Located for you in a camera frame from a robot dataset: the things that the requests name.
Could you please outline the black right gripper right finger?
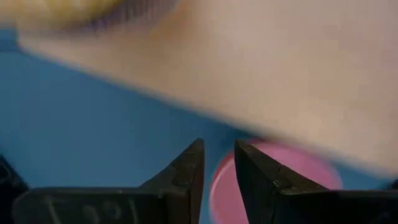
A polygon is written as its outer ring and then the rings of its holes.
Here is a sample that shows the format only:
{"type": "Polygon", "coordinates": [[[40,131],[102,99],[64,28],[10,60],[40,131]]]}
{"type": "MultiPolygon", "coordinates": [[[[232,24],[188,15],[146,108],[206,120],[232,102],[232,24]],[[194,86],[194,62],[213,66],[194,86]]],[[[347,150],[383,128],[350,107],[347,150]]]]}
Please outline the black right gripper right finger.
{"type": "Polygon", "coordinates": [[[234,162],[249,224],[398,224],[398,189],[330,190],[242,140],[234,162]]]}

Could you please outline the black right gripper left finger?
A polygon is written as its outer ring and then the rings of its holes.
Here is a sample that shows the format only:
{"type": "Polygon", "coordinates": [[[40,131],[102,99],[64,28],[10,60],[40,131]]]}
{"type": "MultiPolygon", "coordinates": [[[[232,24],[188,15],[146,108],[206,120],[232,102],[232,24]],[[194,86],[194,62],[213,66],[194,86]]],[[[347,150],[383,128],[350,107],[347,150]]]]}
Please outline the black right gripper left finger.
{"type": "Polygon", "coordinates": [[[198,224],[205,149],[194,140],[166,168],[138,187],[50,187],[22,194],[15,224],[198,224]]]}

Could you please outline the pink plain bowl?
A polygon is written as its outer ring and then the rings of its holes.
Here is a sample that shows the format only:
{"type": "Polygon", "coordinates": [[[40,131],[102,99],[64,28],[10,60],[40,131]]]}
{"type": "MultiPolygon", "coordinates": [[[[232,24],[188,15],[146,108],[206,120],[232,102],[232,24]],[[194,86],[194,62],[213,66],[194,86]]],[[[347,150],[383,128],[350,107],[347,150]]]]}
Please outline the pink plain bowl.
{"type": "MultiPolygon", "coordinates": [[[[301,149],[265,140],[248,142],[264,154],[328,189],[343,187],[340,175],[327,161],[301,149]]],[[[214,224],[248,224],[239,191],[234,164],[234,151],[221,160],[211,182],[209,211],[214,224]]]]}

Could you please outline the orange patterned bowl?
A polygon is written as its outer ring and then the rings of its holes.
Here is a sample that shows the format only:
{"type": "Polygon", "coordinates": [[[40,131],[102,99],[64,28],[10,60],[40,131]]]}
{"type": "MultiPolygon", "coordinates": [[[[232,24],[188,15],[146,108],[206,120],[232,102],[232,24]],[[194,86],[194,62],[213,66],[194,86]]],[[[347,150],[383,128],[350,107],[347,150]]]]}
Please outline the orange patterned bowl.
{"type": "Polygon", "coordinates": [[[33,33],[98,31],[157,20],[180,0],[0,0],[0,28],[33,33]]]}

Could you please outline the wooden shelf with black frame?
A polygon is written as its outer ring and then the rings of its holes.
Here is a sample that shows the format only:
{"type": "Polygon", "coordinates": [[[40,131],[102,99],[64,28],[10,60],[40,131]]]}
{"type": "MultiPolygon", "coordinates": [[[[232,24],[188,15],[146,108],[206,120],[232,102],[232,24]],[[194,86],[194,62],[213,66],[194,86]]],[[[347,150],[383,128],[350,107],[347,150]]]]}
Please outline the wooden shelf with black frame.
{"type": "Polygon", "coordinates": [[[398,175],[398,0],[184,0],[153,27],[19,42],[240,128],[398,175]]]}

